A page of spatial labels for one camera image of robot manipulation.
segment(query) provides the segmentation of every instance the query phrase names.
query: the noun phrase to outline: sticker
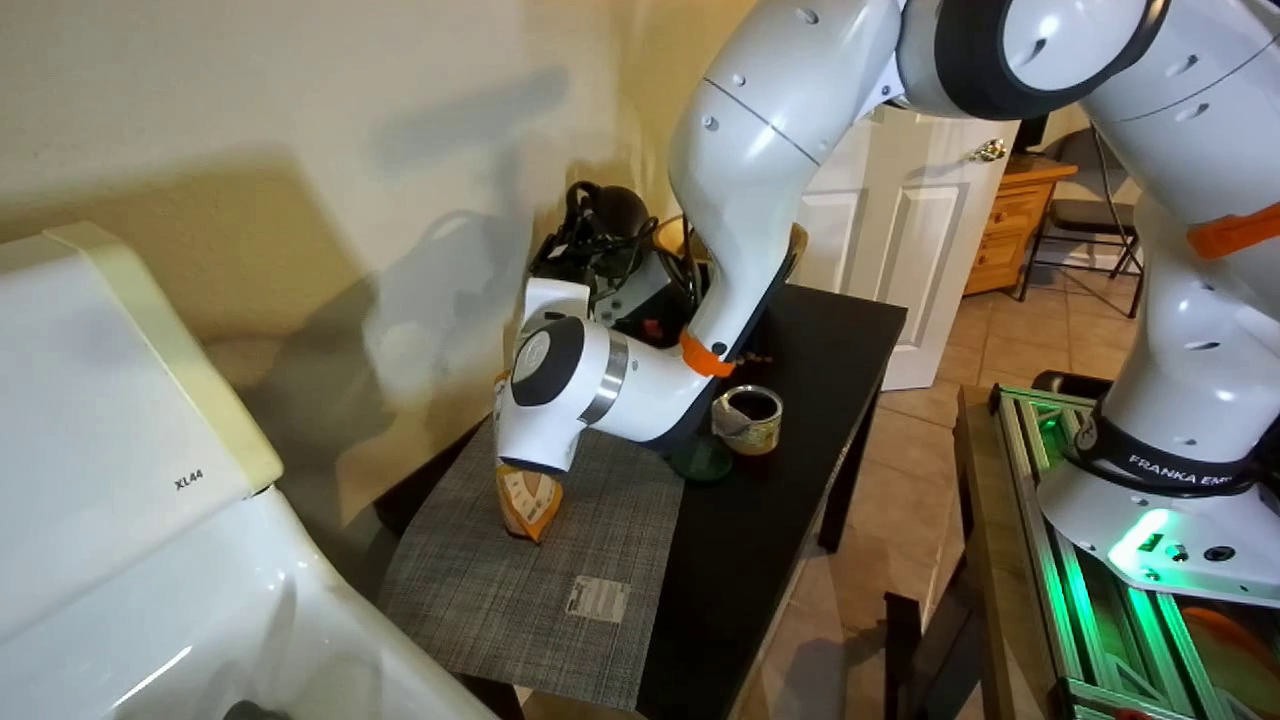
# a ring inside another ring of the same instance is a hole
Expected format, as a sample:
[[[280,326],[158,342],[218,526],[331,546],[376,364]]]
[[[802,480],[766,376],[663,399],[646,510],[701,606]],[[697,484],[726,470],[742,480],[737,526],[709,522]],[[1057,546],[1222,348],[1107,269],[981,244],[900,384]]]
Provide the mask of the sticker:
[[[200,484],[200,480],[205,480],[205,470],[193,470],[193,471],[175,477],[170,487],[182,492],[182,487],[193,487],[193,484]]]
[[[596,619],[596,626],[623,626],[633,584],[602,581],[602,577],[576,577],[565,600],[568,615]]]

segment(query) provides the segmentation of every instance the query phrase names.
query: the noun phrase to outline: label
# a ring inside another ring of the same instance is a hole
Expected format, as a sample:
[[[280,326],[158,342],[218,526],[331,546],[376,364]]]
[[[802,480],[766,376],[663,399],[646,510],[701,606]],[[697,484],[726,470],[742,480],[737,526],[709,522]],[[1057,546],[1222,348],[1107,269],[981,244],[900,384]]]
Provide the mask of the label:
[[[629,596],[633,596],[633,584],[602,581],[602,577],[576,577],[565,600],[565,615],[623,626]]]

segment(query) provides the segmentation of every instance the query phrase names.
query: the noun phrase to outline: chair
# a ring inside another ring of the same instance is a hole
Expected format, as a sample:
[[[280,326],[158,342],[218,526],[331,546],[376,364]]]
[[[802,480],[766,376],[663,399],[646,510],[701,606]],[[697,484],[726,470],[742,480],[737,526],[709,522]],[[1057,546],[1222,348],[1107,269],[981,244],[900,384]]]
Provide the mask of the chair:
[[[1143,259],[1138,259],[1138,238],[1131,229],[1134,202],[1125,187],[1129,186],[1125,163],[1115,162],[1115,153],[1105,145],[1105,136],[1097,129],[1079,129],[1079,133],[1064,136],[1050,150],[1050,156],[1064,163],[1076,163],[1079,172],[1070,179],[1057,186],[1050,203],[1048,203],[1038,233],[1030,241],[1030,253],[1025,259],[1017,300],[1027,296],[1035,263],[1107,271],[1107,280],[1131,271],[1134,289],[1131,289],[1129,308],[1119,308],[1119,313],[1134,315],[1134,304],[1143,296]],[[1059,259],[1038,259],[1043,244],[1068,244],[1068,253]]]

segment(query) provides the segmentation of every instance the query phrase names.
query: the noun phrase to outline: white appliance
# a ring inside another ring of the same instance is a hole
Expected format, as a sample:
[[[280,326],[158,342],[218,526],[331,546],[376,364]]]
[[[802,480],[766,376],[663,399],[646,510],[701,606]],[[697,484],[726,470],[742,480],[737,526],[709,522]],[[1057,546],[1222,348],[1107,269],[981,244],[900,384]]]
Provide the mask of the white appliance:
[[[0,715],[486,715],[277,477],[121,241],[0,244]]]

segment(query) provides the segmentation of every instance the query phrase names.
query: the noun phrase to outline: orange band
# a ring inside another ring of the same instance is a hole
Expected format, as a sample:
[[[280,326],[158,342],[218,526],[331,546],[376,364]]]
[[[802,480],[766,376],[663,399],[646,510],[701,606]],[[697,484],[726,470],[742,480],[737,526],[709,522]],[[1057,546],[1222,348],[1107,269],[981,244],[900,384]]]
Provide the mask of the orange band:
[[[1192,250],[1206,259],[1218,259],[1276,238],[1280,238],[1280,203],[1261,209],[1252,217],[1222,217],[1222,221],[1201,225],[1192,229]]]
[[[683,364],[701,376],[730,376],[737,364],[721,360],[703,342],[678,332]]]

